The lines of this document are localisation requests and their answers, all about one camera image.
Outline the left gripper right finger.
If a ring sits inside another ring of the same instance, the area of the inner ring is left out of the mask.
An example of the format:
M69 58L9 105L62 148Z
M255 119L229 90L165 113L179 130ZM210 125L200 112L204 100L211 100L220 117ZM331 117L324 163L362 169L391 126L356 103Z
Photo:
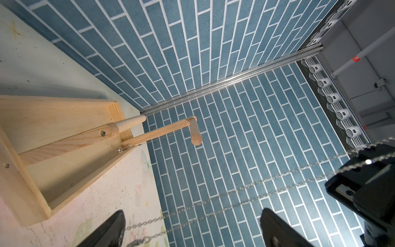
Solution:
M313 247L271 209L263 209L260 226L266 247Z

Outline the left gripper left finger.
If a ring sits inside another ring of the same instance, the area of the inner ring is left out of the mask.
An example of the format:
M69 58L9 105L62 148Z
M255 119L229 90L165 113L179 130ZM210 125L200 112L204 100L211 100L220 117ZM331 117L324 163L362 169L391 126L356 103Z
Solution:
M115 212L93 231L78 247L121 247L125 232L123 210Z

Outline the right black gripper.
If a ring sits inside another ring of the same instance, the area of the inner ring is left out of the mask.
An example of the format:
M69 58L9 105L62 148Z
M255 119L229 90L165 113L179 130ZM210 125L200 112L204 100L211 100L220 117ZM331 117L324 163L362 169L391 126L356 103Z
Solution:
M327 193L364 219L366 247L395 245L395 149L359 151L325 183Z

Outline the wooden jewelry display stand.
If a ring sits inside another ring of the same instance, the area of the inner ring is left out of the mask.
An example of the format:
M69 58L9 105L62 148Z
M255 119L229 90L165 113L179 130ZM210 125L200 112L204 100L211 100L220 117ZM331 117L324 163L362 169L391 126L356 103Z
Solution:
M133 136L145 120L114 100L1 96L1 197L19 225L50 219L150 140L189 128L202 143L195 116Z

